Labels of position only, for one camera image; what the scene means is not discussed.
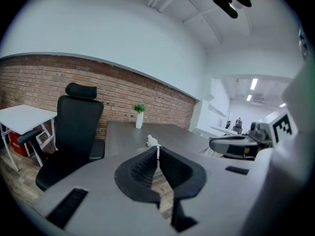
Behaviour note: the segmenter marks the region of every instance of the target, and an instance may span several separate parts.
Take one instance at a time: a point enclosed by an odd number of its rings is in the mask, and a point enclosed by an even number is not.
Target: red container
[[[10,132],[9,133],[9,138],[10,138],[10,143],[12,148],[14,149],[15,152],[19,153],[22,156],[27,156],[28,153],[26,152],[25,146],[20,145],[17,141],[17,139],[20,137],[18,133],[15,132]]]

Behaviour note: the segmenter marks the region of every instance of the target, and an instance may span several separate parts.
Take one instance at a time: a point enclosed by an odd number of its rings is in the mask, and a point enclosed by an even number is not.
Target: brick wall
[[[20,104],[56,111],[65,87],[76,82],[97,87],[104,112],[97,137],[105,139],[109,120],[136,121],[132,106],[146,106],[144,122],[189,128],[195,100],[175,89],[128,70],[88,59],[27,55],[0,61],[3,107]]]

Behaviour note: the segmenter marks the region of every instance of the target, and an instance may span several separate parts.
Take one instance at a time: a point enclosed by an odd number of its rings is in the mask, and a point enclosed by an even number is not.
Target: white table
[[[27,105],[19,105],[19,106],[0,110],[0,127],[1,127],[0,129],[1,129],[2,140],[5,145],[6,151],[17,171],[19,171],[19,169],[13,161],[10,150],[8,149],[8,145],[6,144],[6,141],[5,141],[5,136],[12,131],[20,135],[23,135],[26,132],[32,130],[33,128],[41,125],[43,132],[40,133],[36,137],[36,139],[40,147],[44,148],[52,139],[54,139],[54,143],[56,141],[55,127],[54,127],[54,118],[56,116],[57,116],[57,112],[35,108],[35,107],[27,106]],[[48,130],[43,124],[44,122],[48,120],[51,121],[52,134],[48,132]],[[5,132],[2,130],[2,124],[7,127],[7,130]],[[46,134],[48,137],[48,139],[44,141],[43,143],[39,139],[39,136],[41,136],[42,134]],[[28,156],[30,156],[30,152],[27,148],[27,145],[24,144],[24,146],[28,153]],[[40,157],[36,153],[35,149],[34,149],[34,153],[36,155],[36,158],[40,166],[43,166],[42,161],[40,160]]]
[[[227,129],[227,128],[213,127],[213,126],[210,126],[210,127],[215,129],[215,130],[218,130],[218,131],[224,132],[226,134],[229,134],[229,135],[237,135],[236,131],[233,131],[233,130],[230,130],[230,129]]]

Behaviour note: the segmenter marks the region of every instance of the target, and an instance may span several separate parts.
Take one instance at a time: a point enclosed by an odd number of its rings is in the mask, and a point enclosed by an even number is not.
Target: chair headrest
[[[88,87],[76,83],[70,83],[66,88],[67,95],[82,98],[82,99],[95,99],[97,96],[96,87]]]

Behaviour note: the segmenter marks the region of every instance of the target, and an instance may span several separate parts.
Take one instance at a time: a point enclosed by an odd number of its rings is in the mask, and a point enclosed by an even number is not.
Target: small potted plant
[[[137,104],[133,106],[133,109],[138,113],[136,128],[141,128],[143,123],[143,112],[145,111],[145,106],[143,104]]]

